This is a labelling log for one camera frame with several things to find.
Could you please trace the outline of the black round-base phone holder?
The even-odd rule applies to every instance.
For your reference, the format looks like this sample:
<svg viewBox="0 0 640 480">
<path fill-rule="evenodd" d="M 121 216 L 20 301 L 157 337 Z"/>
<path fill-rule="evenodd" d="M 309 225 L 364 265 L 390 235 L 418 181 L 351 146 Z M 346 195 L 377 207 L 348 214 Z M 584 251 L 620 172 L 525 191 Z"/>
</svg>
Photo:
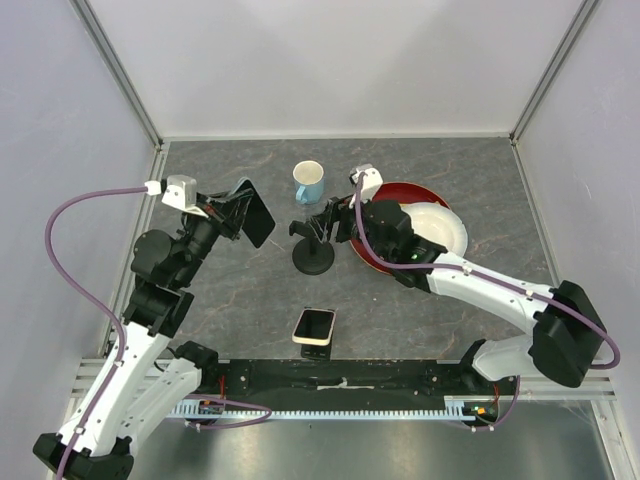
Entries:
<svg viewBox="0 0 640 480">
<path fill-rule="evenodd" d="M 291 254 L 293 264 L 299 272 L 316 276 L 331 268 L 335 260 L 332 244 L 319 242 L 307 221 L 292 221 L 289 225 L 289 235 L 302 237 Z"/>
</svg>

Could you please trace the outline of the phone with beige case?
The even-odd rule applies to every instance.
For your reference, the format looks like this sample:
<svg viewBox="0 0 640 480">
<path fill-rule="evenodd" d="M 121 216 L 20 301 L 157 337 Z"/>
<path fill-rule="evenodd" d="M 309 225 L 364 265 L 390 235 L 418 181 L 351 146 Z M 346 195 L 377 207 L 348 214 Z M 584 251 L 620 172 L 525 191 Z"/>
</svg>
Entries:
<svg viewBox="0 0 640 480">
<path fill-rule="evenodd" d="M 304 308 L 292 333 L 294 343 L 325 347 L 331 343 L 336 312 L 330 309 Z"/>
</svg>

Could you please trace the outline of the black folding phone stand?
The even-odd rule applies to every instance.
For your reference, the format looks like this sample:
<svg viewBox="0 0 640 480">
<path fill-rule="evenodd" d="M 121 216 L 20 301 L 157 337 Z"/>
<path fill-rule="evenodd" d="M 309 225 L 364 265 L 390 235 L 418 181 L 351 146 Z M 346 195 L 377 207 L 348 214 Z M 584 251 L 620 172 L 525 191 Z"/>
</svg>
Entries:
<svg viewBox="0 0 640 480">
<path fill-rule="evenodd" d="M 302 345 L 301 356 L 307 359 L 328 360 L 331 355 L 332 340 L 328 346 L 318 347 L 311 345 Z"/>
</svg>

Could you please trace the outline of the dark phone with grey case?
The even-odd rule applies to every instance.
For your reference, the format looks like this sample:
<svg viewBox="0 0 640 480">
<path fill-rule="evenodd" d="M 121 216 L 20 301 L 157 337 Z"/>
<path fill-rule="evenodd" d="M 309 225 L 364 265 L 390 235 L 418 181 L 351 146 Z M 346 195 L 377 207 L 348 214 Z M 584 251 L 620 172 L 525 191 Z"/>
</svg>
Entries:
<svg viewBox="0 0 640 480">
<path fill-rule="evenodd" d="M 239 190 L 251 193 L 242 231 L 255 248 L 260 248 L 275 229 L 275 220 L 250 179 L 241 179 Z"/>
</svg>

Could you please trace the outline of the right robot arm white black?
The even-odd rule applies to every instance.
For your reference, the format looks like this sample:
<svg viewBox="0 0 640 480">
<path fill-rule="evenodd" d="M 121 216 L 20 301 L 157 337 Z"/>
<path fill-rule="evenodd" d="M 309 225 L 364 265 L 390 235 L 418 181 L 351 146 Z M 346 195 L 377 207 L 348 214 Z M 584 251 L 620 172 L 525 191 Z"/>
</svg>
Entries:
<svg viewBox="0 0 640 480">
<path fill-rule="evenodd" d="M 595 366 L 606 329 L 585 290 L 568 280 L 556 287 L 526 282 L 470 262 L 464 257 L 466 229 L 446 207 L 333 198 L 304 225 L 322 245 L 349 241 L 363 247 L 408 288 L 461 300 L 521 330 L 519 336 L 480 340 L 469 348 L 470 361 L 457 371 L 469 393 L 532 372 L 577 388 Z"/>
</svg>

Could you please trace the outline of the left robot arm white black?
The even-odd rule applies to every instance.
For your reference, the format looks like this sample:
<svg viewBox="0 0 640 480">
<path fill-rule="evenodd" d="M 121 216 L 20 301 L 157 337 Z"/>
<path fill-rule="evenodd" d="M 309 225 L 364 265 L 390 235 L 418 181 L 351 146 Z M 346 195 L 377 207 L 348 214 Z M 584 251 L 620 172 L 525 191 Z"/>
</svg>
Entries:
<svg viewBox="0 0 640 480">
<path fill-rule="evenodd" d="M 218 194 L 202 194 L 193 178 L 171 175 L 141 187 L 94 195 L 129 193 L 160 197 L 163 204 L 180 212 L 182 229 L 176 237 L 150 230 L 136 240 L 131 262 L 135 287 L 120 316 L 80 286 L 53 250 L 52 230 L 58 217 L 91 196 L 80 195 L 58 207 L 45 229 L 53 266 L 108 316 L 117 334 L 99 374 L 70 419 L 57 432 L 40 435 L 33 447 L 34 455 L 58 479 L 127 478 L 142 444 L 176 404 L 194 391 L 208 393 L 216 388 L 218 355 L 194 342 L 178 348 L 150 387 L 141 385 L 184 321 L 194 300 L 186 289 L 215 242 L 245 235 L 259 247 L 274 228 L 271 214 L 247 178 L 231 191 Z"/>
</svg>

